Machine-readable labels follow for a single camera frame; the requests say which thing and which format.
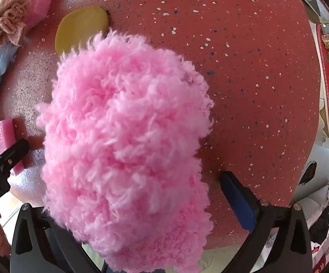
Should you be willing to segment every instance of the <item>pink fur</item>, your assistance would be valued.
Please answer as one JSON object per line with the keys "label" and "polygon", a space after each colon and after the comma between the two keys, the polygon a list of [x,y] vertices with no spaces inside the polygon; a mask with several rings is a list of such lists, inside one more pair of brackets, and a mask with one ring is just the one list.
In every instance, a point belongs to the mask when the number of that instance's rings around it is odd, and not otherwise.
{"label": "pink fur", "polygon": [[59,65],[46,130],[46,207],[113,270],[196,272],[213,224],[195,157],[213,101],[191,62],[141,36],[97,35]]}

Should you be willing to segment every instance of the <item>yellow oval object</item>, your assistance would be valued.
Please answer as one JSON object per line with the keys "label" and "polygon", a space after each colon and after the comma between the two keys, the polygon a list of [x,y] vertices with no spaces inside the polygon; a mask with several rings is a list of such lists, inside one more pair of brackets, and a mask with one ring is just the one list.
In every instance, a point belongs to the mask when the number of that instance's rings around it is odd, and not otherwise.
{"label": "yellow oval object", "polygon": [[70,53],[74,48],[85,47],[87,41],[98,32],[105,35],[109,28],[109,16],[99,6],[88,6],[67,14],[58,26],[55,49],[58,56]]}

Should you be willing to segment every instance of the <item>pink plush fabric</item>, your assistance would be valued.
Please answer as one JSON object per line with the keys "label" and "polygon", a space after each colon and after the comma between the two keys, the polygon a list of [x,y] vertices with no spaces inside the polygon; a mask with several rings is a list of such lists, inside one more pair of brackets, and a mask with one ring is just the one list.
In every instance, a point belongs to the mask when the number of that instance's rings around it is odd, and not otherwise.
{"label": "pink plush fabric", "polygon": [[48,14],[52,0],[31,0],[32,6],[26,23],[26,32],[35,27],[41,20],[45,19]]}
{"label": "pink plush fabric", "polygon": [[[0,121],[0,154],[3,153],[7,148],[11,147],[16,143],[13,120],[5,119]],[[12,175],[20,174],[24,169],[23,162],[19,161],[13,169],[10,171]]]}
{"label": "pink plush fabric", "polygon": [[113,270],[196,272],[213,224],[195,157],[213,101],[191,62],[110,32],[63,59],[46,130],[46,207]]}

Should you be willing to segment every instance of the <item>rolled beige towel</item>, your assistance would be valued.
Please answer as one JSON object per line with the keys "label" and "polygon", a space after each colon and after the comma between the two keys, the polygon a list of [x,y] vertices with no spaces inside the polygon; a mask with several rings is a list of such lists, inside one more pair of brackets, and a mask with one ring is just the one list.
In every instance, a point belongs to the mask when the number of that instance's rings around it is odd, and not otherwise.
{"label": "rolled beige towel", "polygon": [[0,0],[0,46],[8,40],[20,46],[29,9],[30,0]]}

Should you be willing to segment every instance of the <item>pink fluffy object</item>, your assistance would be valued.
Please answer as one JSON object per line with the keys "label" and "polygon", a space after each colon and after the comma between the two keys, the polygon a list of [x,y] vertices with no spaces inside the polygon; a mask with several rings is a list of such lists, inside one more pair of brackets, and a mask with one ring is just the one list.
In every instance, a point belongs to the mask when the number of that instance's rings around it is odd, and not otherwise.
{"label": "pink fluffy object", "polygon": [[113,270],[197,272],[213,224],[195,157],[209,134],[208,85],[142,36],[96,35],[64,56],[45,128],[46,208]]}

